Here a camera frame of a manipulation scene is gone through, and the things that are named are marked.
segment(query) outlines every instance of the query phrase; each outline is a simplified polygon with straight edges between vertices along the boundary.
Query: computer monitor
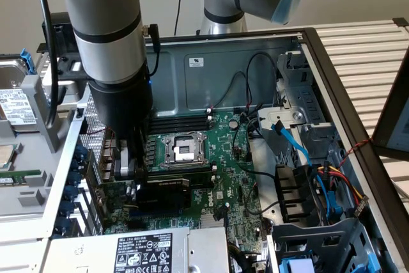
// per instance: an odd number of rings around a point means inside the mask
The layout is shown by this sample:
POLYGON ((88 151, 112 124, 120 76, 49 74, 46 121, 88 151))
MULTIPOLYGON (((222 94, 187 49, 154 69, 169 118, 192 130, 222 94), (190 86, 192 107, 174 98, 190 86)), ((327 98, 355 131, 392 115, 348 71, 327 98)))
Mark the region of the computer monitor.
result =
POLYGON ((373 134, 379 156, 409 161, 409 49, 373 134))

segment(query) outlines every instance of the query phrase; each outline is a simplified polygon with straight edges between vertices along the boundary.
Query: yellow wire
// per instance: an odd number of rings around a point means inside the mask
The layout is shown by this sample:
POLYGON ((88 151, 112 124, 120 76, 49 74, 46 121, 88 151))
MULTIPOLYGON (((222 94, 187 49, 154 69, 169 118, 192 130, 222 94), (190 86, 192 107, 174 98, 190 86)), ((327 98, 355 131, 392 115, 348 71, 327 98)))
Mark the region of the yellow wire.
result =
MULTIPOLYGON (((341 173, 342 174, 342 172, 340 171, 340 170, 338 170, 337 168, 335 168, 335 167, 333 167, 333 166, 330 166, 330 169, 332 170, 332 171, 335 171, 335 172, 338 172, 338 173, 341 173)), ((353 188, 353 190, 355 191, 355 193, 357 193, 357 196, 360 198, 360 199, 363 199, 363 197, 362 197, 362 195, 358 192, 358 190, 352 185, 352 188, 353 188)))

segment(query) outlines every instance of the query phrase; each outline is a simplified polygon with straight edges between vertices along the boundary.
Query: white sticker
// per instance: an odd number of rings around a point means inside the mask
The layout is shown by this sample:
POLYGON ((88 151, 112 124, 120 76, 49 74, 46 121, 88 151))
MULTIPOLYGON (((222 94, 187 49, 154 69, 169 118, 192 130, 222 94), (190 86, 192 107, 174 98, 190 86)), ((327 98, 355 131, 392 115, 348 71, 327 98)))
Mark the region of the white sticker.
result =
POLYGON ((205 65, 203 58, 190 58, 189 59, 190 67, 203 67, 203 65, 205 65))
POLYGON ((26 94, 20 89, 0 90, 0 105, 11 125, 35 124, 26 94))

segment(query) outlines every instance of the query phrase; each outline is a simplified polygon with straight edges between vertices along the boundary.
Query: metal mesh panel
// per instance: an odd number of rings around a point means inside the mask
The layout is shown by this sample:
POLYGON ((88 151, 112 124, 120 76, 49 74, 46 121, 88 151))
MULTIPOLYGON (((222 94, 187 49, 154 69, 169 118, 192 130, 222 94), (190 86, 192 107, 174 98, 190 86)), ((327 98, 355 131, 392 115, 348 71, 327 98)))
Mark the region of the metal mesh panel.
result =
POLYGON ((98 118, 98 114, 96 113, 94 99, 92 95, 89 95, 87 109, 85 112, 85 118, 88 123, 88 130, 87 134, 80 135, 80 140, 82 145, 94 151, 96 163, 99 164, 102 154, 102 146, 105 140, 106 130, 103 130, 105 129, 105 125, 101 123, 101 121, 98 118))

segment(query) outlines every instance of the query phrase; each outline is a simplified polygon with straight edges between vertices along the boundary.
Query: green circuit board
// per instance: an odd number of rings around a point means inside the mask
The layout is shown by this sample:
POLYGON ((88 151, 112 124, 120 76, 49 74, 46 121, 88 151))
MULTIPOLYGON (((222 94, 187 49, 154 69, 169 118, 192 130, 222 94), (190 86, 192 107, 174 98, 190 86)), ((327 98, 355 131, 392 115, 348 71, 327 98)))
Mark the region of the green circuit board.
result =
MULTIPOLYGON (((262 236, 256 238, 255 229, 261 227, 259 216, 248 214, 244 206, 238 202, 238 189, 242 187, 244 197, 256 183, 254 175, 242 171, 232 155, 232 140, 235 131, 229 129, 231 119, 239 119, 239 115, 232 112, 220 112, 213 117, 213 128, 202 133, 207 135, 206 157, 209 161, 217 163, 214 188, 192 190, 191 207, 183 210, 180 215, 165 216, 133 216, 132 207, 124 207, 121 198, 126 189, 126 182, 113 182, 103 184, 105 195, 113 208, 105 227, 105 234, 124 233, 137 230, 157 230, 163 228, 190 227, 201 228, 201 215, 213 214, 223 204, 229 204, 228 212, 228 240, 236 243, 243 251, 261 251, 262 236)), ((150 171, 159 171, 165 144, 161 142, 168 135, 153 135, 149 140, 157 140, 155 163, 150 171)), ((252 169, 251 162, 243 162, 247 152, 247 134, 243 126, 236 137, 235 146, 242 149, 240 160, 243 166, 252 169)), ((248 201, 252 210, 259 210, 260 204, 257 197, 253 196, 248 201)))

